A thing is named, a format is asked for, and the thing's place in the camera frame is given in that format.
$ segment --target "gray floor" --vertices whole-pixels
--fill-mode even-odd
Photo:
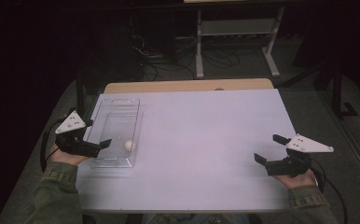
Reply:
[[[281,72],[280,78],[270,76],[270,71],[259,50],[260,40],[240,47],[230,48],[228,45],[225,50],[217,51],[210,51],[208,48],[211,46],[204,46],[204,54],[212,59],[203,62],[205,79],[266,77],[274,84],[281,83],[303,71],[292,66],[300,42],[301,40],[296,37],[277,40],[272,55]],[[145,76],[145,81],[154,78],[156,81],[187,80],[192,79],[195,74],[192,54],[186,55],[178,62],[188,69],[179,65],[162,64],[162,59],[150,60],[150,62],[156,70],[153,66],[146,66],[145,70],[150,75]],[[330,109],[330,88],[326,91],[315,91],[312,87],[314,78],[315,75],[306,77],[295,85],[279,91],[295,130],[316,141],[332,145],[336,149],[334,153],[313,154],[312,157],[324,166],[327,177],[338,188],[348,209],[349,223],[360,223],[360,91],[354,83],[344,78],[343,101],[351,103],[359,116],[340,120]],[[65,115],[68,108],[75,104],[76,89],[75,84],[72,83],[52,111],[47,125]],[[33,189],[41,175],[38,172],[40,141],[41,139],[36,143],[35,150],[0,216],[0,223],[23,223],[33,212]],[[343,210],[339,197],[328,185],[325,196],[340,223],[343,220]],[[120,224],[125,223],[127,217],[126,214],[93,215],[97,223]],[[260,214],[260,216],[265,224],[291,223],[291,217],[287,213]]]

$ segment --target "dark background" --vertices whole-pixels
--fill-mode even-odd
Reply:
[[[138,1],[91,2],[115,7]],[[168,55],[175,36],[195,33],[196,23],[190,22],[196,21],[195,14],[190,11],[156,17],[139,12],[134,17],[123,12],[63,10],[91,7],[88,3],[0,1],[0,212],[53,107],[77,73],[89,83],[90,94],[98,93],[107,82],[140,80],[143,72],[132,50],[130,17],[136,34],[146,36],[151,46]],[[343,74],[360,87],[360,1],[288,7],[279,35],[294,34],[304,36],[298,65],[309,68],[332,54]],[[87,79],[90,74],[100,77]]]

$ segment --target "white triangular marker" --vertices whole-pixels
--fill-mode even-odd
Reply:
[[[85,127],[85,122],[73,111],[67,119],[55,130],[55,133],[66,133],[72,130],[77,130]]]
[[[300,152],[333,152],[334,148],[313,141],[307,137],[297,134],[287,144],[287,147]]]

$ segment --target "black cable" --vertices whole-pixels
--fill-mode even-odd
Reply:
[[[230,67],[232,66],[232,62],[231,62],[231,61],[229,61],[229,63],[223,63],[223,62],[220,62],[220,61],[218,61],[218,60],[216,60],[216,59],[213,59],[212,57],[210,57],[210,56],[207,55],[206,53],[202,53],[201,55],[203,56],[203,59],[204,59],[207,63],[211,64],[211,65],[214,66],[214,67],[217,67],[217,68],[230,68]]]
[[[325,188],[325,182],[326,182],[326,175],[325,175],[325,169],[323,168],[322,164],[320,164],[320,162],[318,162],[317,160],[314,160],[314,159],[311,159],[313,162],[315,162],[319,167],[320,169],[322,170],[323,172],[323,178],[324,180],[322,180],[323,182],[321,183],[322,184],[322,187],[320,189],[320,191],[322,191],[322,193],[324,192],[324,188]]]
[[[255,47],[255,48],[250,49],[250,50],[248,50],[248,51],[246,51],[246,52],[242,52],[242,53],[237,52],[236,55],[240,56],[240,55],[252,54],[252,53],[255,53],[255,52],[258,51],[258,50],[261,50],[261,48],[262,48],[262,47]]]
[[[313,172],[313,174],[317,181],[317,187],[319,188],[320,192],[323,194],[325,191],[325,183],[324,183],[325,181],[323,181],[322,177],[319,174],[315,172]]]
[[[48,159],[52,156],[52,154],[54,154],[58,150],[59,150],[59,148],[57,147],[55,150],[53,150],[51,153],[49,153],[49,155],[46,157],[46,161],[48,161]]]
[[[194,61],[195,53],[192,54],[192,58],[189,60],[187,65],[182,65],[182,64],[178,63],[182,58],[186,57],[188,54],[189,53],[186,53],[186,54],[182,55],[180,58],[177,59],[176,63],[149,63],[148,65],[155,68],[155,69],[160,69],[160,70],[163,70],[163,71],[179,71],[179,70],[182,70],[182,69],[186,69],[192,75],[192,79],[195,80],[196,78],[195,78],[194,72],[192,72],[192,70],[189,69],[192,62]],[[179,66],[179,68],[168,69],[168,68],[163,68],[163,67],[157,66],[157,64],[158,65]]]
[[[318,175],[322,175],[319,171],[317,171],[316,169],[311,167],[311,170]],[[332,189],[337,193],[338,198],[340,200],[340,203],[342,204],[342,210],[343,210],[343,223],[347,224],[348,223],[348,209],[346,207],[345,201],[342,198],[342,195],[339,193],[339,190],[337,189],[337,187],[325,176],[323,175],[326,182],[328,184],[330,184],[330,186],[332,187]]]
[[[219,51],[222,51],[224,53],[224,55],[220,55],[218,53]],[[230,62],[231,66],[236,66],[236,65],[241,63],[241,60],[239,59],[239,56],[233,50],[231,52],[226,52],[223,49],[221,49],[221,50],[212,50],[212,53],[218,59],[227,59]],[[229,57],[234,57],[236,59],[236,62],[233,63],[232,60]]]
[[[161,81],[163,81],[163,77],[158,74],[158,69],[149,63],[147,65],[150,66],[151,68],[153,68],[155,71],[155,74],[145,73],[145,75],[147,75],[147,81],[150,81],[149,75],[154,76],[154,78],[151,81],[155,81],[157,79],[157,77],[159,77],[161,79]]]
[[[64,121],[65,121],[65,119],[57,119],[55,122],[53,122],[51,125],[49,125],[48,128],[43,133],[43,139],[41,141],[41,146],[40,146],[40,167],[41,167],[41,171],[43,173],[47,168],[46,150],[47,150],[49,133],[56,124],[62,123]]]

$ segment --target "green jacket sleeve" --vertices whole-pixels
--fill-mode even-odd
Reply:
[[[26,223],[82,223],[76,189],[78,167],[51,162],[35,189],[35,211]]]
[[[295,223],[338,224],[325,196],[316,186],[290,189],[288,199]]]

